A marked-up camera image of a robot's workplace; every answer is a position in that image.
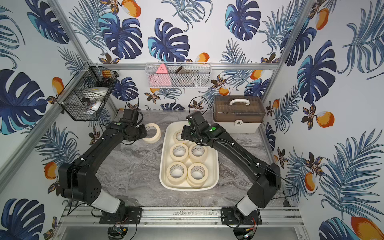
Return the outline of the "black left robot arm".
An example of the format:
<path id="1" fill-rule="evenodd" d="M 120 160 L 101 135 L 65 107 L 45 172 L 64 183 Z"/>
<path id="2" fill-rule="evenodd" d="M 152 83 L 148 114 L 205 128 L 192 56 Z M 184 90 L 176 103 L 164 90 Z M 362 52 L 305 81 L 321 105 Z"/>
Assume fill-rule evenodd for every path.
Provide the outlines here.
<path id="1" fill-rule="evenodd" d="M 63 198 L 83 202 L 105 213 L 122 215 L 125 204 L 102 189 L 96 177 L 99 167 L 123 141 L 134 143 L 147 137 L 143 114 L 125 109 L 123 117 L 110 122 L 98 140 L 72 163 L 58 168 L 59 190 Z"/>

